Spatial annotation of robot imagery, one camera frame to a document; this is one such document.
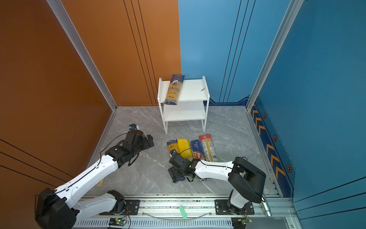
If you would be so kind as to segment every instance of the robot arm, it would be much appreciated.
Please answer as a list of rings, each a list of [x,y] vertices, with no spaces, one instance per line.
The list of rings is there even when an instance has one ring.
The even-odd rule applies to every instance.
[[[76,222],[101,212],[123,211],[124,197],[115,190],[101,197],[86,201],[79,200],[101,179],[127,162],[130,166],[140,151],[153,146],[151,135],[145,137],[135,124],[130,125],[125,140],[107,150],[96,163],[55,190],[47,188],[38,195],[35,209],[38,225],[44,229],[69,229]]]
[[[263,196],[266,174],[246,159],[236,157],[234,161],[229,162],[207,162],[193,159],[190,162],[175,150],[171,152],[171,155],[169,163],[176,168],[174,171],[171,170],[171,173],[179,173],[192,180],[197,176],[201,179],[214,178],[228,181],[235,188],[227,203],[231,213],[239,214],[244,205],[252,201],[261,203],[267,216],[271,216],[269,206]]]

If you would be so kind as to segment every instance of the blue baseboard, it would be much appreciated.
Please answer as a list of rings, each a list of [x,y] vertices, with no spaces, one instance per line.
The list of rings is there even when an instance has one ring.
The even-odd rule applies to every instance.
[[[237,103],[216,103],[212,99],[210,99],[209,106],[246,106],[249,97],[245,97]]]

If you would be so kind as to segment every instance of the marble floor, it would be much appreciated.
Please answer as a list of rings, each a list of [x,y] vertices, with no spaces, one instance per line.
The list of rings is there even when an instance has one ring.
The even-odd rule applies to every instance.
[[[249,162],[268,174],[244,110],[242,106],[210,106],[205,134],[211,134],[219,162],[245,156]],[[125,133],[132,123],[139,125],[145,135],[151,134],[155,146],[142,151],[133,165],[122,166],[108,175],[101,187],[93,187],[87,194],[104,194],[112,189],[125,195],[230,194],[233,187],[228,181],[211,179],[201,182],[196,178],[193,182],[184,180],[174,184],[170,178],[167,141],[182,137],[198,139],[199,135],[204,134],[200,120],[170,122],[166,135],[159,107],[118,107],[102,148],[116,136]],[[117,138],[110,146],[120,140]],[[277,194],[276,187],[268,176],[264,193]]]

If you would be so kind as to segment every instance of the pasta package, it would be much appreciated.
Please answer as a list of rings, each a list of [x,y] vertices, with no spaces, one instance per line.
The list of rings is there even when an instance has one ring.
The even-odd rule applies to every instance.
[[[170,155],[170,152],[174,149],[177,151],[177,153],[179,153],[178,141],[176,139],[168,141],[167,145],[168,145],[169,155]]]
[[[182,89],[184,80],[184,75],[176,75],[172,76],[172,79],[169,84],[167,97],[165,98],[164,104],[166,105],[177,105],[178,96],[180,90]]]
[[[178,148],[180,155],[188,160],[192,161],[193,153],[191,149],[191,145],[189,144],[189,140],[186,138],[178,138]]]
[[[202,143],[205,158],[211,162],[218,162],[215,149],[213,148],[212,138],[210,134],[199,136]]]
[[[191,141],[192,151],[193,151],[193,158],[195,159],[205,159],[205,153],[203,152],[201,140],[193,140]]]

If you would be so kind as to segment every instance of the blue pasta package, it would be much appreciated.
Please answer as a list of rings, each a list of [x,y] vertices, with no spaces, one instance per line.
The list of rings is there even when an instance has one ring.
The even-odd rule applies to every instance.
[[[191,147],[192,147],[192,151],[193,151],[193,158],[206,160],[201,140],[191,141]]]

